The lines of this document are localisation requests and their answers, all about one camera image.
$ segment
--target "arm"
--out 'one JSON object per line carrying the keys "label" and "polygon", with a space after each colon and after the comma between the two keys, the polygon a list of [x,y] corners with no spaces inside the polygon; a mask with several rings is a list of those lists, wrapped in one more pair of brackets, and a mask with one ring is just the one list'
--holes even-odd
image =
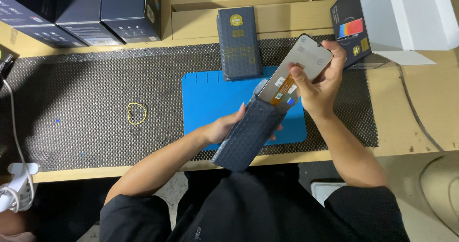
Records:
{"label": "arm", "polygon": [[181,139],[150,154],[129,169],[107,194],[105,204],[117,195],[149,196],[158,191],[198,152],[211,143],[223,141],[233,125],[239,122],[246,107],[244,103],[235,113],[221,117],[200,127]]}
{"label": "arm", "polygon": [[323,41],[322,45],[334,57],[317,83],[311,83],[301,68],[290,69],[301,93],[301,103],[322,134],[336,170],[349,186],[387,186],[381,165],[333,113],[346,52],[336,42]]}

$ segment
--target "hand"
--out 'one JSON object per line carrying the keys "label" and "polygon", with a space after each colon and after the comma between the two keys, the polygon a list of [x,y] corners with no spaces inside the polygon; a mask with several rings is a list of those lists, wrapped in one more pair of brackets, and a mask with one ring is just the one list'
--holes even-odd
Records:
{"label": "hand", "polygon": [[346,51],[336,41],[322,41],[322,46],[333,53],[333,59],[321,75],[312,83],[305,72],[297,66],[290,73],[301,93],[301,103],[314,120],[333,115],[333,102],[340,87]]}
{"label": "hand", "polygon": [[[221,117],[214,122],[203,126],[203,133],[208,143],[211,144],[222,142],[226,135],[230,132],[233,125],[242,119],[245,112],[246,106],[244,103],[242,103],[239,110],[233,114]],[[282,125],[279,125],[277,130],[282,130]],[[273,134],[269,139],[275,140],[276,136]]]}

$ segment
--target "wooden desk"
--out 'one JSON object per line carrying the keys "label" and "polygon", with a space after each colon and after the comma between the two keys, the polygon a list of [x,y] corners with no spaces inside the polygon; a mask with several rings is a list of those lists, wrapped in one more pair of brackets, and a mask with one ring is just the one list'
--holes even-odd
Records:
{"label": "wooden desk", "polygon": [[[55,50],[22,33],[12,34],[0,22],[0,43],[21,57],[58,53],[114,51],[127,48],[184,46],[217,43],[215,8],[256,6],[259,39],[332,34],[329,9],[333,0],[163,0],[163,41],[124,46],[95,46]],[[459,150],[459,52],[419,51],[437,65],[403,67],[413,104],[424,126],[445,150]],[[369,148],[375,156],[435,152],[422,133],[408,105],[394,64],[367,72],[380,146]],[[252,165],[330,160],[328,151],[309,151],[257,156]],[[35,182],[120,176],[130,167],[109,167],[42,172]],[[188,162],[181,170],[212,169],[208,161]]]}

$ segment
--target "gold label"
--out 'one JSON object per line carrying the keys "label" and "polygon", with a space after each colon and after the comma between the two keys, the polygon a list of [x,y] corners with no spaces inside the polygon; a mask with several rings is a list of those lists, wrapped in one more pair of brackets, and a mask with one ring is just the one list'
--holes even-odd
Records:
{"label": "gold label", "polygon": [[231,23],[232,26],[239,26],[239,25],[243,24],[242,17],[240,15],[238,15],[238,14],[233,14],[229,18],[229,22]]}
{"label": "gold label", "polygon": [[357,54],[360,53],[360,46],[359,45],[355,46],[353,51],[354,51],[354,56],[357,56]]}
{"label": "gold label", "polygon": [[360,45],[362,45],[362,51],[366,51],[370,48],[370,46],[368,46],[368,39],[366,37],[360,41]]}
{"label": "gold label", "polygon": [[233,37],[244,37],[244,30],[234,30]]}

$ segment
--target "yellow rubber band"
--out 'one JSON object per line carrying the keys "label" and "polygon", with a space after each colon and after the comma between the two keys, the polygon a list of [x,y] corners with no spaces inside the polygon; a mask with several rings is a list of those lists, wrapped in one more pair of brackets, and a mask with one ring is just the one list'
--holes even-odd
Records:
{"label": "yellow rubber band", "polygon": [[[145,111],[145,116],[144,116],[144,119],[142,119],[141,122],[133,123],[133,122],[131,121],[131,112],[129,111],[129,106],[130,106],[131,104],[139,105],[139,106],[142,107],[142,109],[144,109],[144,111]],[[129,121],[129,123],[131,123],[131,124],[141,124],[142,122],[144,122],[145,119],[146,119],[146,109],[144,108],[144,106],[142,106],[141,104],[135,103],[135,102],[131,102],[131,103],[128,104],[128,121]]]}

